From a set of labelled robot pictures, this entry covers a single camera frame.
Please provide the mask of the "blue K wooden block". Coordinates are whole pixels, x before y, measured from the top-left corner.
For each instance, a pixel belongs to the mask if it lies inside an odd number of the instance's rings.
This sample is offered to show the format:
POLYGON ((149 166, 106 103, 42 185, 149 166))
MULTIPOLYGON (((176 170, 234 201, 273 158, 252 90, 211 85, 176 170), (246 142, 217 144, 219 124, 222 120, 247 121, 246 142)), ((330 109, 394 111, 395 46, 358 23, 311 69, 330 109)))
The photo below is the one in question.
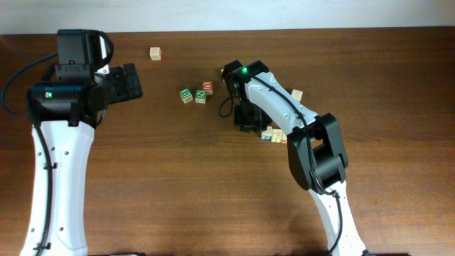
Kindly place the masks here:
POLYGON ((267 126, 267 128, 261 133, 261 139, 270 141, 272 139, 272 135, 273 135, 272 126, 267 126))

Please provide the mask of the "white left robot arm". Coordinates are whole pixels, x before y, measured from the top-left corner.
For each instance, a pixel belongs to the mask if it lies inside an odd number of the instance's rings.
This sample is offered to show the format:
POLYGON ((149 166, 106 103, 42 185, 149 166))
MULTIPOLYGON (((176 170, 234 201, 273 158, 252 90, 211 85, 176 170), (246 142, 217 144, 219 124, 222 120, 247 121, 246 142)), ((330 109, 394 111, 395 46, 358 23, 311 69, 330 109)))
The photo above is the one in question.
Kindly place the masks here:
POLYGON ((110 105, 142 97, 134 64, 109 68, 114 45, 96 30, 59 30, 58 62, 28 89, 35 174, 22 255, 87 255, 85 177, 110 105))

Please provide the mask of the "ice cream wooden block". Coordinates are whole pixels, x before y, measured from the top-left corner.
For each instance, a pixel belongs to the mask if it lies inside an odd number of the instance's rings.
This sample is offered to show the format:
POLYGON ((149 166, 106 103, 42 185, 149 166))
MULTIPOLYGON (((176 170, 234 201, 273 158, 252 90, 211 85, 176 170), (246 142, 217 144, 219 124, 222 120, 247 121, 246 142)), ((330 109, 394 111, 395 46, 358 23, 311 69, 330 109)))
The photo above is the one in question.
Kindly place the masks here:
POLYGON ((298 102, 301 102, 301 99, 303 97, 303 92, 300 90, 292 90, 291 96, 298 102))

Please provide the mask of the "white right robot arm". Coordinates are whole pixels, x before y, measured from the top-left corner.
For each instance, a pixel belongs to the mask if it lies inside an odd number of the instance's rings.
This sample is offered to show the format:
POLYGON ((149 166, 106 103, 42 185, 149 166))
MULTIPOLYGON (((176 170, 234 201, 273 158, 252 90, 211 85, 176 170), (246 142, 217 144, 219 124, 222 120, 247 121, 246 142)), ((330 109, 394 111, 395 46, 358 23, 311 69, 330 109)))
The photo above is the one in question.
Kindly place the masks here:
POLYGON ((369 255, 347 197, 348 157, 337 119, 319 115, 293 98, 260 60, 234 60, 221 72, 230 114, 244 132, 276 124, 287 137, 289 169, 316 204, 326 232, 328 255, 369 255))

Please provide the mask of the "yellow J wooden block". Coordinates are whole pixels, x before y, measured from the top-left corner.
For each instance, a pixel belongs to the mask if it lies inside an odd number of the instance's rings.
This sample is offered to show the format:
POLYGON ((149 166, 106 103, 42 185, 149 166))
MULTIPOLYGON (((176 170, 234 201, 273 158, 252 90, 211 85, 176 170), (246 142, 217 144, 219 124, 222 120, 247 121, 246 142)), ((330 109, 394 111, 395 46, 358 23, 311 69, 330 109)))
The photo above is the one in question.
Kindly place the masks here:
POLYGON ((282 143, 282 140, 283 140, 283 131, 281 129, 273 129, 271 142, 282 143))

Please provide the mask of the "green N wooden block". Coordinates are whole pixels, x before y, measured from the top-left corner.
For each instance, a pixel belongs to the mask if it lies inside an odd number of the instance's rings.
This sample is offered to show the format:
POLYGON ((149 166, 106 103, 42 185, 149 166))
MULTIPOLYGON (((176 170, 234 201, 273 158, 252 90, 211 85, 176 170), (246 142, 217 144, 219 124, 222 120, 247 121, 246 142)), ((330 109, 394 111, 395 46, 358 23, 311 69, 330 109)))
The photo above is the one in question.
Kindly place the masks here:
POLYGON ((207 92, 204 90, 196 90, 195 101, 198 104, 205 104, 207 100, 207 92))

